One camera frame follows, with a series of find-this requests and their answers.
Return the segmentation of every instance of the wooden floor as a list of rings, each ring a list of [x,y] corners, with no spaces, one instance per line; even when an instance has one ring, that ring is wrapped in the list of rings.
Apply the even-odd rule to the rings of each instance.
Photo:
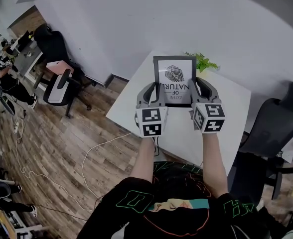
[[[25,80],[23,83],[31,93],[29,81]],[[32,170],[49,176],[65,187],[84,209],[94,209],[97,198],[85,186],[81,165],[91,147],[129,133],[105,117],[125,85],[125,82],[114,79],[107,89],[100,86],[89,87],[84,97],[92,104],[92,110],[87,111],[76,100],[71,110],[71,119],[64,116],[65,107],[47,105],[41,97],[34,110],[24,106],[27,110],[26,126],[22,143],[17,149],[20,162],[26,167],[25,175],[28,176]],[[22,109],[16,106],[16,110],[16,114],[22,116]],[[61,187],[47,178],[34,174],[31,174],[30,179],[24,177],[17,162],[12,118],[8,113],[0,113],[0,118],[0,149],[3,151],[0,165],[9,171],[10,178],[23,186],[23,192],[15,194],[14,200],[42,205],[81,218],[38,207],[36,219],[29,214],[24,214],[24,219],[30,225],[48,226],[53,238],[60,236],[63,239],[75,239],[85,223],[82,219],[88,219],[91,212],[83,211]],[[129,135],[99,146],[89,153],[83,171],[95,194],[103,196],[128,176],[135,162],[139,143],[139,138]],[[293,175],[283,175],[283,178],[284,193],[280,199],[270,200],[270,187],[266,187],[263,193],[269,212],[280,221],[285,221],[287,213],[293,209],[293,198],[290,197]]]

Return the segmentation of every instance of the black and white marker cube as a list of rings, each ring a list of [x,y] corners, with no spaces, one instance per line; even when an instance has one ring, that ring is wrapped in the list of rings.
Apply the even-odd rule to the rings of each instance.
[[[222,104],[196,103],[193,109],[193,121],[202,133],[216,133],[221,131],[225,121]]]
[[[160,136],[164,133],[167,107],[136,109],[136,124],[141,137]]]

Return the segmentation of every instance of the picture frame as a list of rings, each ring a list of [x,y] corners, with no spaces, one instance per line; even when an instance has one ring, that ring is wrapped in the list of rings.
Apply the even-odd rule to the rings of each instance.
[[[189,79],[196,78],[195,56],[154,56],[155,83],[161,83],[168,107],[191,107]]]

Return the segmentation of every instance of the shoe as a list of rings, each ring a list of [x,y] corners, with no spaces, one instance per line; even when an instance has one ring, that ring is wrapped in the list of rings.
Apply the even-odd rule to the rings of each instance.
[[[35,205],[30,205],[30,207],[32,208],[32,215],[36,218],[37,217],[37,208]]]
[[[34,109],[35,106],[36,106],[36,103],[38,101],[38,96],[36,94],[33,94],[33,99],[34,99],[34,102],[31,106],[29,106],[30,108]]]

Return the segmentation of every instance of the potted plant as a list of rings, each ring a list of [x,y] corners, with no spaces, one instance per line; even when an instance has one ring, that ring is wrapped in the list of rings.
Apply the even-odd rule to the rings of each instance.
[[[202,53],[185,53],[188,56],[195,56],[196,57],[196,69],[200,70],[202,73],[206,68],[211,67],[214,69],[219,69],[219,66],[215,63],[210,62],[209,58],[205,58]]]

